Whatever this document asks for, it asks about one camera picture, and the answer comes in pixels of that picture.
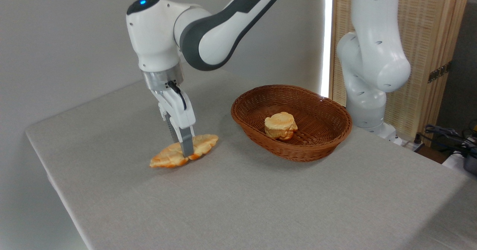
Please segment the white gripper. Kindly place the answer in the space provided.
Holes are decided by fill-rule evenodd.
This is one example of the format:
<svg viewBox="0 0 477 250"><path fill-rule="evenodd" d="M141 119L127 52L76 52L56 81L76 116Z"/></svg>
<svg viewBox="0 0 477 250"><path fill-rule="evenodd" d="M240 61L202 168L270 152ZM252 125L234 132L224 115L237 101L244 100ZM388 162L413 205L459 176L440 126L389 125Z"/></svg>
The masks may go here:
<svg viewBox="0 0 477 250"><path fill-rule="evenodd" d="M179 142L176 130L171 122L179 127L180 138L182 139L181 149L184 157L189 157L194 153L193 145L193 125L196 123L196 117L192 108L191 101L186 93L176 92L168 88L163 91L151 91L158 100L158 106L162 119L167 123L174 143Z"/></svg>

